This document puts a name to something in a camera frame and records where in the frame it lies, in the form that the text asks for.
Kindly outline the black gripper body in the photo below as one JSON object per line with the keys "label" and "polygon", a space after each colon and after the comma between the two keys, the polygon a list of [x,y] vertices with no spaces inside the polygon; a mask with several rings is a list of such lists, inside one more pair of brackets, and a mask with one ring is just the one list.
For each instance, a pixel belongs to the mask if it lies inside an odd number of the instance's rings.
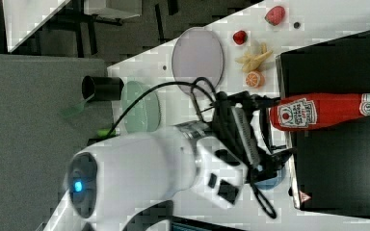
{"label": "black gripper body", "polygon": [[257,144],[251,127],[255,109],[252,94],[247,91],[227,95],[216,94],[211,128],[227,149],[248,168],[248,182],[261,182],[277,176],[277,167],[270,166],[270,156]]}

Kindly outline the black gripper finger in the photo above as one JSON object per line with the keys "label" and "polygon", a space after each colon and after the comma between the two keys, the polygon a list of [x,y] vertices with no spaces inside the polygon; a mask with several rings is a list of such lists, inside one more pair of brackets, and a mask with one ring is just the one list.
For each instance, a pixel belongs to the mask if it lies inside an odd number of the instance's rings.
{"label": "black gripper finger", "polygon": [[279,104],[280,98],[279,97],[270,98],[268,96],[253,94],[251,96],[251,102],[255,109],[261,110],[275,107],[276,105]]}
{"label": "black gripper finger", "polygon": [[270,156],[271,167],[283,167],[285,163],[297,153],[296,148],[288,148]]}

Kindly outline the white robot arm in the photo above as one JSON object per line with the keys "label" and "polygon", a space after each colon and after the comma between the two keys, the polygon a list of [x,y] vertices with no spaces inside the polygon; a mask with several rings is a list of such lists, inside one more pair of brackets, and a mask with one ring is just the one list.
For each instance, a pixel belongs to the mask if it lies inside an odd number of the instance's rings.
{"label": "white robot arm", "polygon": [[66,191],[42,231],[148,231],[172,220],[177,193],[230,209],[245,186],[275,177],[293,152],[267,154],[251,119],[278,99],[246,91],[216,97],[210,121],[113,137],[76,153]]}

